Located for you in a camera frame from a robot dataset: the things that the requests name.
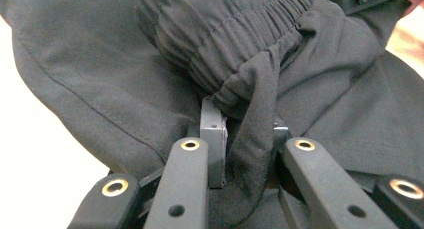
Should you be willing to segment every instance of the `screw hole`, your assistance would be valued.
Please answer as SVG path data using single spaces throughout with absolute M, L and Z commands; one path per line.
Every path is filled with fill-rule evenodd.
M 393 179 L 390 181 L 390 186 L 402 196 L 417 200 L 424 198 L 424 191 L 408 181 Z
M 181 144 L 181 147 L 187 151 L 194 151 L 199 148 L 200 143 L 196 140 L 187 140 Z
M 113 192 L 116 192 L 116 191 L 121 190 L 121 189 L 122 189 L 122 187 L 123 187 L 123 185 L 122 185 L 121 183 L 119 183 L 119 182 L 117 182 L 117 183 L 113 183 L 112 185 L 110 185 L 110 186 L 107 188 L 107 191 L 108 191 L 108 192 L 110 192 L 110 193 L 113 193 Z
M 171 208 L 169 208 L 168 213 L 172 217 L 179 217 L 179 216 L 184 214 L 184 211 L 185 211 L 185 209 L 184 209 L 183 206 L 175 205 L 175 206 L 172 206 Z
M 362 210 L 360 207 L 355 206 L 355 205 L 351 205 L 347 208 L 347 210 L 350 212 L 350 214 L 356 216 L 356 217 L 360 217 L 360 218 L 364 218 L 367 216 L 367 214 L 364 212 L 364 210 Z
M 301 142 L 299 145 L 301 145 L 303 147 L 306 147 L 306 148 L 311 148 L 312 147 L 312 145 L 309 144 L 309 143 L 307 143 L 307 142 Z
M 107 197 L 115 197 L 122 194 L 128 188 L 128 181 L 124 179 L 115 179 L 103 186 L 102 193 Z
M 295 145 L 298 149 L 304 150 L 304 151 L 313 151 L 315 150 L 315 145 L 307 140 L 297 140 L 295 142 Z

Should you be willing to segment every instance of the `black garment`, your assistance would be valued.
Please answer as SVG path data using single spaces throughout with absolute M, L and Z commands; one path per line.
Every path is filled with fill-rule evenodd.
M 223 44 L 205 44 L 198 67 L 185 67 L 181 54 L 168 53 L 173 47 L 160 46 L 171 45 L 169 41 L 159 44 L 150 36 L 168 60 L 159 55 L 133 20 L 134 0 L 0 0 L 0 13 L 13 29 L 16 63 L 24 81 L 77 140 L 115 172 L 141 178 L 159 169 L 173 142 L 199 123 L 199 100 L 188 74 L 208 93 L 219 90 L 215 103 L 243 122 L 231 134 L 232 182 L 211 198 L 212 227 L 235 225 L 256 207 L 272 160 L 269 139 L 276 112 L 295 135 L 321 142 L 345 169 L 422 180 L 424 84 L 392 55 L 379 56 L 382 47 L 377 43 L 378 39 L 384 46 L 405 2 L 355 15 L 366 19 L 370 30 L 326 1 L 270 1 L 274 0 L 229 0 L 195 7 L 183 3 L 180 12 L 190 9 L 208 15 L 206 21 L 196 22 L 195 33 L 227 18 L 226 23 L 233 23 L 216 34 Z M 149 2 L 153 4 L 146 10 L 158 5 L 156 0 Z M 249 20 L 255 15 L 249 13 L 234 20 L 209 15 L 215 10 L 234 14 L 258 4 L 269 7 L 260 17 L 256 14 L 254 23 Z M 186 33 L 192 26 L 191 21 L 181 22 L 182 30 L 171 32 Z M 185 47 L 179 52 L 190 52 L 190 36 L 202 35 L 178 41 Z M 257 41 L 248 44 L 251 36 Z M 228 47 L 228 42 L 239 46 Z M 222 197 L 219 210 L 217 199 Z M 268 198 L 274 198 L 274 206 L 264 206 Z M 245 228 L 258 225 L 264 209 L 275 205 L 275 196 L 264 197 Z M 283 222 L 264 221 L 261 226 Z

